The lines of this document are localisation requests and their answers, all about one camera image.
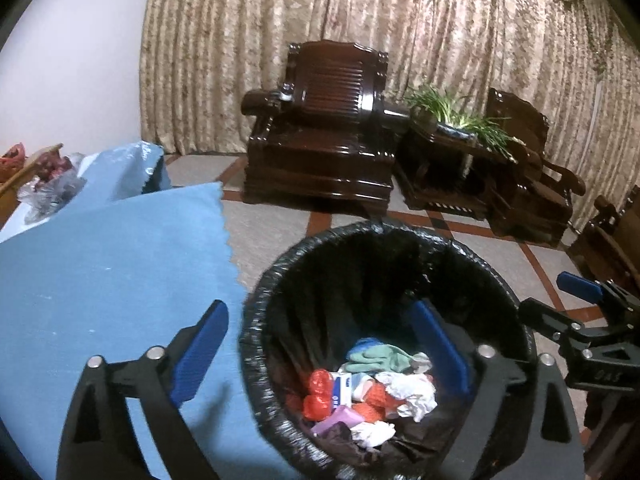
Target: blue gripper pad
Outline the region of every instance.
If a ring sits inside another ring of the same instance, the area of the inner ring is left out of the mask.
[[[565,270],[558,274],[556,285],[560,290],[588,303],[597,304],[602,300],[600,285]]]
[[[416,301],[407,312],[408,322],[418,343],[431,359],[438,382],[454,396],[468,397],[472,384],[468,364],[432,312],[433,305],[426,300]]]
[[[195,397],[213,357],[225,338],[228,326],[229,312],[226,304],[216,301],[196,327],[193,327],[197,328],[198,332],[174,366],[174,388],[170,397],[178,408],[183,402]]]

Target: beige patterned curtain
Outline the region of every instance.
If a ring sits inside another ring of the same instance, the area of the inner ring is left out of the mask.
[[[388,51],[391,99],[430,81],[476,112],[490,86],[531,101],[549,158],[587,184],[579,228],[598,194],[620,205],[640,175],[640,54],[606,0],[148,0],[143,139],[244,151],[244,92],[277,85],[291,41],[320,38]]]

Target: black garbage bag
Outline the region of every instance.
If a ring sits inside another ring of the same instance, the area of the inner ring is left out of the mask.
[[[390,219],[302,240],[249,297],[239,343],[258,428],[309,478],[426,479],[455,440],[470,401],[446,392],[436,393],[438,407],[422,422],[395,419],[396,435],[369,450],[350,442],[340,426],[330,438],[314,436],[290,402],[306,395],[313,370],[337,370],[361,337],[420,351],[404,316],[412,298],[431,301],[462,354],[485,343],[505,357],[535,361],[517,299],[486,262],[454,240]],[[490,478],[519,457],[531,412],[532,388],[510,391],[475,478]]]

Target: potted plant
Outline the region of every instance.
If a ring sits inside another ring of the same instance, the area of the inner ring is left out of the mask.
[[[430,84],[423,84],[418,89],[410,89],[405,102],[416,112],[428,111],[438,121],[438,132],[458,139],[467,140],[475,145],[500,153],[511,162],[516,162],[508,150],[508,142],[514,141],[524,144],[520,139],[511,137],[502,130],[492,118],[478,117],[456,110],[457,100],[446,92],[440,94]],[[471,166],[472,157],[465,157],[463,176],[466,176]]]

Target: pink package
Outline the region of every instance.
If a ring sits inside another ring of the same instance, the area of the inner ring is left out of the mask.
[[[314,427],[312,427],[311,431],[315,435],[322,435],[338,422],[344,422],[349,428],[353,428],[361,422],[364,422],[364,417],[359,413],[354,412],[349,406],[342,404],[338,406],[325,420],[318,422]]]

